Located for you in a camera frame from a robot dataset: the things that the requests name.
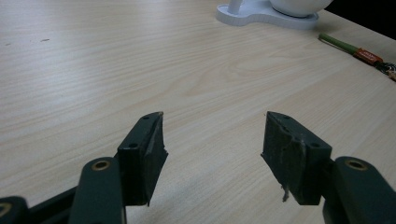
white object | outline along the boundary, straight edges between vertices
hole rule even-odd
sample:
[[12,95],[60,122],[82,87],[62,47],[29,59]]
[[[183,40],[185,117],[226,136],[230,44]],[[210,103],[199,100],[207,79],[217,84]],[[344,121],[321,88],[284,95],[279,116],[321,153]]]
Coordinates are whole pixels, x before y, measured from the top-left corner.
[[266,22],[286,28],[309,30],[317,24],[318,14],[312,13],[304,18],[295,18],[274,10],[270,0],[231,0],[230,5],[218,6],[216,18],[232,26]]
[[332,0],[270,0],[273,8],[293,17],[306,17],[327,7]]

brass screw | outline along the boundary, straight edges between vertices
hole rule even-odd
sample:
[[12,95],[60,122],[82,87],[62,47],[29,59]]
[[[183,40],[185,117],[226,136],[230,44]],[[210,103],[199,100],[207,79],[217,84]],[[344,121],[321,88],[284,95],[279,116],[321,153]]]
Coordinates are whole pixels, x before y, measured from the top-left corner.
[[96,163],[93,164],[92,169],[94,171],[103,171],[107,169],[110,166],[109,161],[97,161]]

light wood grain surface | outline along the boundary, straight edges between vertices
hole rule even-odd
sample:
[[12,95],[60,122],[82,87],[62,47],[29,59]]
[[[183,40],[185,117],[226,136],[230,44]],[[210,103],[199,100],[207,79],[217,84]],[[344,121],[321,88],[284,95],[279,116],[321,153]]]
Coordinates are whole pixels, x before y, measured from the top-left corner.
[[113,156],[163,111],[168,160],[129,223],[323,223],[260,153],[266,111],[288,114],[376,166],[396,188],[396,85],[318,41],[323,32],[396,63],[396,43],[320,11],[317,27],[232,27],[209,0],[0,2],[0,197],[30,206]]

table surface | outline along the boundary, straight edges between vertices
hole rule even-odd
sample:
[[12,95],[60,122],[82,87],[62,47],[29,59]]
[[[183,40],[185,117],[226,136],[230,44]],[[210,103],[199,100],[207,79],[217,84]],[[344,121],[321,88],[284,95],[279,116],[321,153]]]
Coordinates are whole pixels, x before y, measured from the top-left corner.
[[282,203],[262,157],[265,113],[284,113],[370,162],[396,189],[396,85],[326,33],[396,62],[396,42],[319,12],[314,30],[216,20],[226,1],[0,3],[0,197],[30,206],[113,156],[137,120],[163,111],[169,157],[150,207],[129,223],[323,223]]

black plastic part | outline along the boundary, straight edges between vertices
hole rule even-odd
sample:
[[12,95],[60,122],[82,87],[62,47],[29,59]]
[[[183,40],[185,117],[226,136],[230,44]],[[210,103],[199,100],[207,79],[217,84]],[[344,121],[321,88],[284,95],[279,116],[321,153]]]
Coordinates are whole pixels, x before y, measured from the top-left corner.
[[323,205],[323,218],[326,224],[349,224],[344,207],[332,206],[327,200]]
[[285,190],[284,201],[290,190],[297,203],[318,205],[332,147],[287,115],[268,111],[266,117],[262,157]]
[[332,182],[351,224],[396,223],[396,193],[367,161],[337,158]]
[[125,205],[149,205],[168,153],[163,145],[163,112],[141,118],[118,148]]
[[0,223],[22,224],[28,220],[28,208],[26,201],[17,196],[0,199]]
[[69,224],[125,223],[120,167],[114,158],[99,158],[82,169]]
[[69,218],[70,208],[76,193],[76,187],[50,198],[32,207],[31,223],[65,224]]

